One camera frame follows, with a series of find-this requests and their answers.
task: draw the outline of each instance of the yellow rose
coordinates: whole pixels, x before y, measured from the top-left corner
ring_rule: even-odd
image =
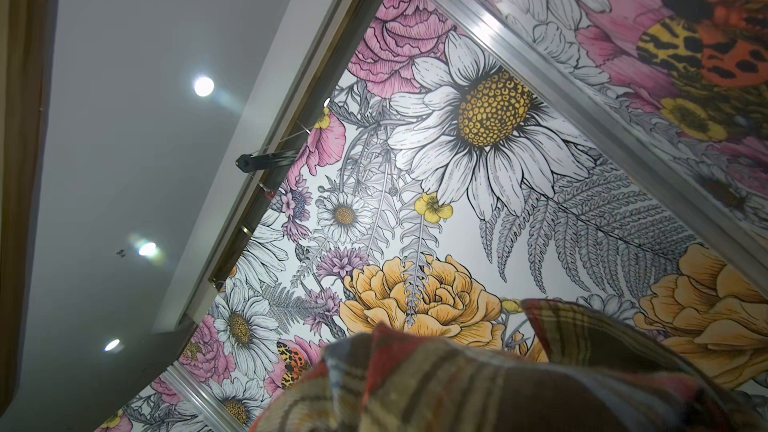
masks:
[[[702,245],[689,246],[679,266],[682,275],[650,286],[636,325],[672,334],[664,345],[727,388],[768,370],[768,300]]]
[[[384,267],[366,265],[344,277],[344,286],[356,300],[341,304],[341,320],[351,334],[370,332],[379,322],[421,336],[448,337],[460,344],[490,349],[502,348],[503,324],[492,324],[502,313],[502,303],[485,291],[469,271],[450,255],[441,262],[426,256],[429,267],[416,322],[406,325],[406,286],[402,273],[413,262],[400,258]]]
[[[697,104],[686,99],[662,99],[661,113],[683,132],[699,140],[724,140],[728,132]]]

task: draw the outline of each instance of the daisy center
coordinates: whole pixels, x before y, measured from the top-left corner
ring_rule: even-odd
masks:
[[[341,206],[336,208],[333,216],[339,224],[343,224],[344,226],[349,226],[355,221],[355,211],[351,210],[349,207]]]
[[[741,210],[744,208],[744,198],[739,197],[727,184],[717,180],[707,181],[704,188],[712,194],[715,199],[725,206]]]
[[[250,342],[250,328],[248,322],[242,315],[237,312],[233,312],[230,316],[230,329],[232,330],[232,337],[240,344],[247,344]]]
[[[474,146],[492,146],[520,125],[533,98],[526,86],[503,70],[465,96],[458,109],[458,133]]]
[[[707,132],[710,129],[710,124],[706,118],[686,106],[676,105],[670,112],[688,129],[695,130],[696,132]]]
[[[183,356],[192,360],[197,360],[197,355],[203,353],[203,348],[197,342],[189,342],[184,348]]]
[[[248,421],[248,410],[239,400],[226,400],[223,406],[242,425]]]

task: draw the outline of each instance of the plaid fabric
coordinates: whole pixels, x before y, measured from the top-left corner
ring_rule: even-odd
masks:
[[[379,325],[326,346],[251,430],[763,430],[640,332],[576,304],[523,309],[548,363]]]

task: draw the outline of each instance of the ceiling light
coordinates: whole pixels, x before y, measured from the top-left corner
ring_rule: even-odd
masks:
[[[154,242],[147,242],[146,244],[139,247],[139,255],[143,255],[144,257],[151,257],[156,253],[157,250],[157,244]]]
[[[194,82],[194,92],[200,97],[207,97],[214,91],[214,82],[210,77],[200,76]]]
[[[107,344],[107,347],[104,348],[104,352],[109,352],[110,350],[116,348],[120,344],[120,339],[115,339],[111,341],[109,344]]]

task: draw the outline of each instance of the floral mural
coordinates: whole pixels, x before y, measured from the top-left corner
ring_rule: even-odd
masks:
[[[768,236],[766,0],[481,0]]]
[[[607,84],[610,68],[566,31],[588,28],[610,0],[527,1],[531,17],[561,21],[532,37]],[[665,83],[643,65],[646,86]],[[688,107],[700,137],[726,129],[699,102],[653,90],[625,86],[610,100],[690,122]],[[731,187],[742,182],[685,159],[759,220],[753,192]],[[543,296],[646,331],[768,411],[768,300],[433,4],[384,0],[179,361],[251,424],[325,344],[378,323],[547,360],[518,301]],[[208,430],[161,379],[99,430],[111,429]]]

